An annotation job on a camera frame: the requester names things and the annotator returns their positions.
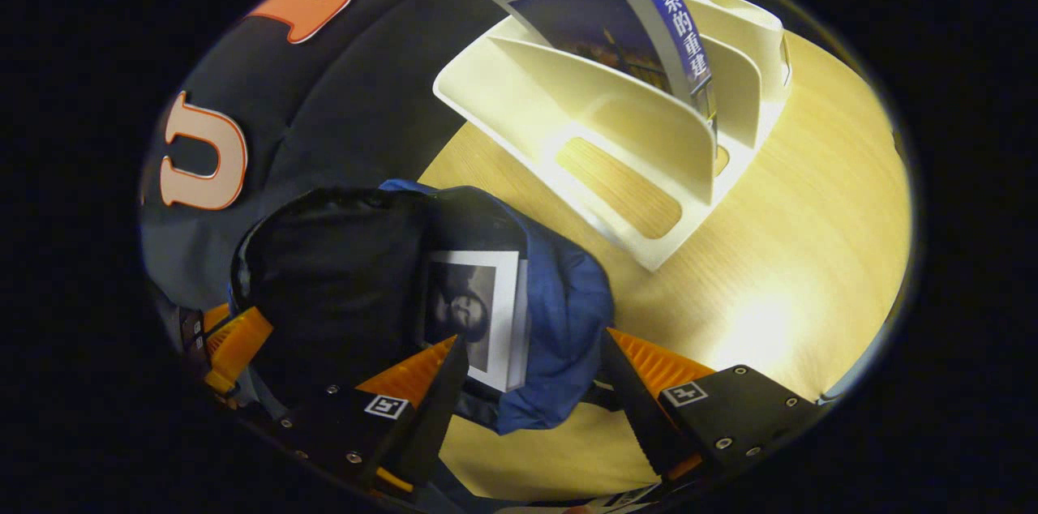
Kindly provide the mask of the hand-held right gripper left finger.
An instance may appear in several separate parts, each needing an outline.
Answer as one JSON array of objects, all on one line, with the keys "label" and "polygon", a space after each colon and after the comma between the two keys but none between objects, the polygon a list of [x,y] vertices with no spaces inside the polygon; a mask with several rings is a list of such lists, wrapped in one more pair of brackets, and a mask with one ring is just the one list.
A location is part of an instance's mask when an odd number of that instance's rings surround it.
[{"label": "hand-held right gripper left finger", "polygon": [[353,492],[414,499],[469,369],[465,340],[450,336],[360,384],[320,389],[269,424],[269,443]]}]

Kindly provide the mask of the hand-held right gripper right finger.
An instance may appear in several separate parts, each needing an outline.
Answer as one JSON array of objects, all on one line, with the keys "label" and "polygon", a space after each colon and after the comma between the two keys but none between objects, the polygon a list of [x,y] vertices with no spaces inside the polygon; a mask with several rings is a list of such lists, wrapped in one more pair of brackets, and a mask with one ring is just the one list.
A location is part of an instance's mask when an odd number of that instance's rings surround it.
[{"label": "hand-held right gripper right finger", "polygon": [[654,474],[666,484],[748,469],[815,425],[822,407],[750,366],[715,371],[608,327],[602,366]]}]

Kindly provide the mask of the blue schoolbag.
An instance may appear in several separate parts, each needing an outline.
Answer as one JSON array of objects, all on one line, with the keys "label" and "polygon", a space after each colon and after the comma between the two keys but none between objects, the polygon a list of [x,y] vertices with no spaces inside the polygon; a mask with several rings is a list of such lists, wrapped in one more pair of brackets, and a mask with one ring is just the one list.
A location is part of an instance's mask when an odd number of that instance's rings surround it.
[{"label": "blue schoolbag", "polygon": [[457,414],[508,435],[550,430],[585,399],[611,286],[585,249],[475,186],[409,179],[377,188],[326,186],[282,204],[238,242],[233,312],[256,308],[273,332],[255,366],[276,400],[308,386],[359,383],[420,350],[419,266],[433,251],[515,251],[526,271],[530,344],[512,393],[463,393]]}]

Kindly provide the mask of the white spine book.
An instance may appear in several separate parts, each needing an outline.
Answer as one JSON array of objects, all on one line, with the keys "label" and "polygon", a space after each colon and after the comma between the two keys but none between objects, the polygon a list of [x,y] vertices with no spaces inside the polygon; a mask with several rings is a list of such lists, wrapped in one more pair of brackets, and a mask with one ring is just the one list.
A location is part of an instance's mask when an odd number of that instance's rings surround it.
[{"label": "white spine book", "polygon": [[496,393],[524,385],[530,348],[526,259],[516,251],[432,251],[420,267],[415,340],[466,345],[471,379]]}]

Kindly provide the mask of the white bookshelf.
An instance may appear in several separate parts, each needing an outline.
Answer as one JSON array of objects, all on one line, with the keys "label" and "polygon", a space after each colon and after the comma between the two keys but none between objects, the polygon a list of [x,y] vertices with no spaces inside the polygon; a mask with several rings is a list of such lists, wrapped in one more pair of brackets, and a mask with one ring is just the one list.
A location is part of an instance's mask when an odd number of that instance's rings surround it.
[{"label": "white bookshelf", "polygon": [[[631,75],[550,48],[507,18],[434,79],[433,92],[496,141],[646,270],[658,269],[723,200],[778,121],[792,67],[778,16],[746,0],[685,0],[713,71],[711,127]],[[635,229],[561,165],[574,139],[601,148],[678,204],[661,237]]]}]

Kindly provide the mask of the blue spine book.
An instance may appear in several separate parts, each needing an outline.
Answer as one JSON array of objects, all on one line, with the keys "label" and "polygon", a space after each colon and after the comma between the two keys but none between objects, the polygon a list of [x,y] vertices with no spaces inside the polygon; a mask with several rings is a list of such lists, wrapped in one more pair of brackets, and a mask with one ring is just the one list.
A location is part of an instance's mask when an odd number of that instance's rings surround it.
[{"label": "blue spine book", "polygon": [[631,75],[717,126],[706,48],[684,0],[491,0],[553,48]]}]

